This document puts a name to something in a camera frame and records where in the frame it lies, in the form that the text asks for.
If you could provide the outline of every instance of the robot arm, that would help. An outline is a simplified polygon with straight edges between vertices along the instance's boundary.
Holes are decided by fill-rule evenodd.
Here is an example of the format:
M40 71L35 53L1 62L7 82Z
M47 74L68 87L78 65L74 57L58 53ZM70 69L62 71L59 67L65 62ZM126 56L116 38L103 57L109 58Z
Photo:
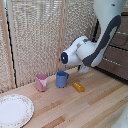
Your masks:
M97 43L86 36L77 38L73 44L61 54L61 61L67 65L97 66L109 43L121 24L121 12L126 0L94 0L94 11L101 26L101 34Z

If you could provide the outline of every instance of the wooden surface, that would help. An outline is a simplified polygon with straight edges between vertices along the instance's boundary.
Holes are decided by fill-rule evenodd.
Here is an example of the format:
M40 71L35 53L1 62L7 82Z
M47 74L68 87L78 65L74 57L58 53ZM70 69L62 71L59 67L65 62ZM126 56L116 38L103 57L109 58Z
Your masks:
M35 83L0 95L21 94L34 104L34 114L23 128L110 128L128 102L128 86L97 70L77 73L70 69L65 88L55 85L55 76L48 77L46 92L39 92ZM85 92L71 85L79 82Z

